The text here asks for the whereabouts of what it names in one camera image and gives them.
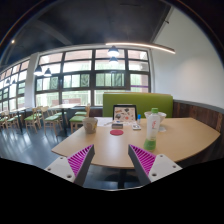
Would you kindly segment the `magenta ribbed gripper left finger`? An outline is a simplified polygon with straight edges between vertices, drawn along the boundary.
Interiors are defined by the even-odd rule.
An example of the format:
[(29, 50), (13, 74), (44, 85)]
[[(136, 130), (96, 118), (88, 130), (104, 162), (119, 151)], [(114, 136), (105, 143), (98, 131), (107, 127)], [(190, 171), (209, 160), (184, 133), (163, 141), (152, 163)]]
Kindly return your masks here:
[(68, 157), (58, 157), (45, 170), (82, 186), (94, 155), (94, 145), (89, 145)]

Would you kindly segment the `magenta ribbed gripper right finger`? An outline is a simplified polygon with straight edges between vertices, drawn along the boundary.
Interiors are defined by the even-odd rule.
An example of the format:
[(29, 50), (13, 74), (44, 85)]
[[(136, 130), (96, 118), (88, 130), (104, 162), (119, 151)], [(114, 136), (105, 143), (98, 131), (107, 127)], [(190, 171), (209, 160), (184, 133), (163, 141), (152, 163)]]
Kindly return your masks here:
[(181, 167), (166, 155), (155, 155), (134, 145), (128, 146), (128, 155), (141, 185), (147, 185), (181, 170)]

